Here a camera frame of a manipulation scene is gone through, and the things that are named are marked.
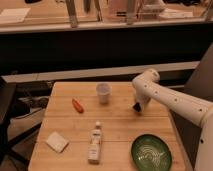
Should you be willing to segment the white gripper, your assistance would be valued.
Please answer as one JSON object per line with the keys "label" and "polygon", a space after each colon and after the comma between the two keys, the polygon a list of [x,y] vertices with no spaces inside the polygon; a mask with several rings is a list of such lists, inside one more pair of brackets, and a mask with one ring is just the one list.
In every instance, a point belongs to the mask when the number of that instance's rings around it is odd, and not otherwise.
{"label": "white gripper", "polygon": [[135,92],[135,103],[140,103],[141,110],[144,110],[148,103],[150,102],[151,98],[146,96],[139,91]]}

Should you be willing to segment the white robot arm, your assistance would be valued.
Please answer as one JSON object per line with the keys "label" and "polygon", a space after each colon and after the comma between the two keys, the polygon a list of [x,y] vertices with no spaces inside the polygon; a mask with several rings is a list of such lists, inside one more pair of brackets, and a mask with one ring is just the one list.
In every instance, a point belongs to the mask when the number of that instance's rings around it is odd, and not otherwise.
{"label": "white robot arm", "polygon": [[150,99],[166,105],[202,129],[194,171],[213,171],[213,102],[169,89],[159,84],[160,75],[147,69],[132,80],[136,102],[144,106]]}

